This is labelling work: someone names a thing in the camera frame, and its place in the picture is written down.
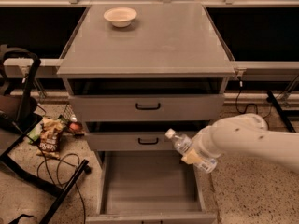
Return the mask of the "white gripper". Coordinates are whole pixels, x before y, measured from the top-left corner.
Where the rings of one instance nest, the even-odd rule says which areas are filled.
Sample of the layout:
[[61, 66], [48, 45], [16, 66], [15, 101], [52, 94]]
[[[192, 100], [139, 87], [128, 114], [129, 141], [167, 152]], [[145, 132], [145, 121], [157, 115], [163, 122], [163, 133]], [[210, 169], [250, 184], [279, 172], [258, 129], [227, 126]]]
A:
[[[211, 127], [206, 126], [201, 129], [195, 137], [192, 139], [194, 149], [200, 153], [210, 157], [218, 158], [221, 155], [221, 151], [216, 147], [211, 138]], [[192, 149], [188, 153], [182, 156], [182, 160], [187, 164], [195, 164], [202, 161], [202, 158]]]

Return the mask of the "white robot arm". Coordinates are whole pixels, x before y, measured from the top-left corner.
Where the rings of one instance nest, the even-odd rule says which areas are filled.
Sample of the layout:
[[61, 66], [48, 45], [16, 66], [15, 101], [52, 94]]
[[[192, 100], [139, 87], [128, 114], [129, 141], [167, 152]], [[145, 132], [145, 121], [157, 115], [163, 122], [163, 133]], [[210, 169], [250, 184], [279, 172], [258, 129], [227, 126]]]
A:
[[259, 157], [299, 173], [299, 133], [269, 131], [265, 120], [253, 113], [206, 126], [192, 139], [192, 149], [182, 160], [196, 164], [200, 155], [216, 159], [224, 153]]

